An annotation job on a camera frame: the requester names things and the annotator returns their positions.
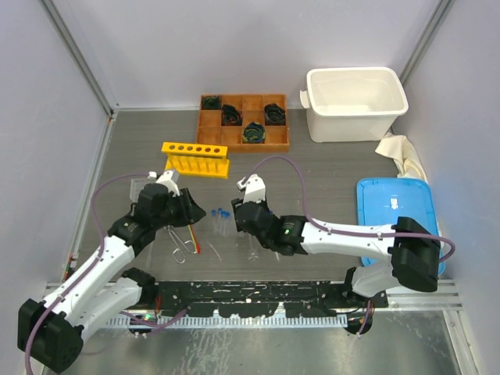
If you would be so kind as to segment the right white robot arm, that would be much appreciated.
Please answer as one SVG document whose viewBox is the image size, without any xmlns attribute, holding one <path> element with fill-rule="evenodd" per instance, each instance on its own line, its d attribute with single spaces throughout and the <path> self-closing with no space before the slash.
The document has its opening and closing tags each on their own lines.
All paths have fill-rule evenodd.
<svg viewBox="0 0 500 375">
<path fill-rule="evenodd" d="M 346 273 L 343 299 L 358 308 L 381 291 L 402 286 L 433 293 L 438 289 L 441 241 L 414 219 L 394 224 L 350 226 L 317 223 L 305 216 L 276 216 L 265 202 L 232 201 L 237 231 L 263 248 L 285 256 L 336 254 L 375 259 Z"/>
</svg>

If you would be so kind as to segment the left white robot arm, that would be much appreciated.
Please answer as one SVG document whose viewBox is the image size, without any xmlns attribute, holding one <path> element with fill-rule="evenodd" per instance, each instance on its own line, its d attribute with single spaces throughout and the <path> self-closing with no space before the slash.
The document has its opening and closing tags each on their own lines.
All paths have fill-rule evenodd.
<svg viewBox="0 0 500 375">
<path fill-rule="evenodd" d="M 156 300 L 155 278 L 126 268 L 166 227 L 187 227 L 206 212 L 187 188 L 173 182 L 147 184 L 129 211 L 116 220 L 87 261 L 52 293 L 27 299 L 18 312 L 17 347 L 27 374 L 32 361 L 57 373 L 77 359 L 84 343 L 107 320 L 131 306 L 149 309 Z"/>
</svg>

